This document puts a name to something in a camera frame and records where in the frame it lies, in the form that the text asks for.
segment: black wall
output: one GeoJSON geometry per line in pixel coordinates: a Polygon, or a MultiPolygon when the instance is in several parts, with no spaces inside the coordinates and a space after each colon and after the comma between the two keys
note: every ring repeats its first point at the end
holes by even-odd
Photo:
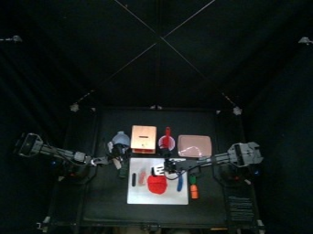
{"type": "Polygon", "coordinates": [[[313,47],[304,46],[244,112],[262,147],[260,206],[270,233],[312,233],[313,47]]]}

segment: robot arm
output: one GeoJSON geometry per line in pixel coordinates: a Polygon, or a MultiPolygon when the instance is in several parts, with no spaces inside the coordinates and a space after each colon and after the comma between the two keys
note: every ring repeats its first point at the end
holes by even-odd
{"type": "Polygon", "coordinates": [[[181,173],[182,171],[191,171],[194,168],[211,164],[232,164],[236,167],[245,167],[257,165],[264,160],[260,153],[260,145],[254,142],[246,144],[233,144],[228,153],[215,154],[210,158],[201,158],[195,160],[175,161],[170,159],[169,149],[162,149],[162,156],[165,158],[163,165],[154,166],[155,175],[167,173],[181,173]]]}

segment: blue object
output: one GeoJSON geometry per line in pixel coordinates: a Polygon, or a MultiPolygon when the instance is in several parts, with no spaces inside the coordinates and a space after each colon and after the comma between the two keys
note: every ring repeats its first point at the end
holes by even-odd
{"type": "Polygon", "coordinates": [[[178,192],[182,189],[182,184],[183,184],[183,178],[182,178],[182,175],[179,175],[179,177],[178,177],[178,192]]]}

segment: cardboard box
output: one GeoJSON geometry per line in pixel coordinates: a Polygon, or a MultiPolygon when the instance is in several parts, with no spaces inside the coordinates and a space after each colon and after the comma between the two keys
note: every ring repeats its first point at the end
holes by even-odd
{"type": "Polygon", "coordinates": [[[155,154],[157,127],[133,126],[131,148],[138,154],[155,154]]]}

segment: white sheet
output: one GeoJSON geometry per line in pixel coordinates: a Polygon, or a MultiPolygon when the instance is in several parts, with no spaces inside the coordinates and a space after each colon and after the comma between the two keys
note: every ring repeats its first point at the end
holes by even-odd
{"type": "MultiPolygon", "coordinates": [[[[189,183],[187,173],[182,175],[183,185],[178,192],[178,179],[167,179],[167,188],[163,194],[154,194],[149,190],[147,179],[150,176],[151,168],[163,163],[162,158],[131,158],[130,175],[129,175],[129,204],[162,204],[162,205],[189,205],[189,183]],[[146,171],[146,185],[138,184],[139,173],[146,171]],[[133,186],[133,173],[135,173],[135,186],[133,186]]],[[[177,177],[177,174],[166,175],[169,177],[177,177]]]]}

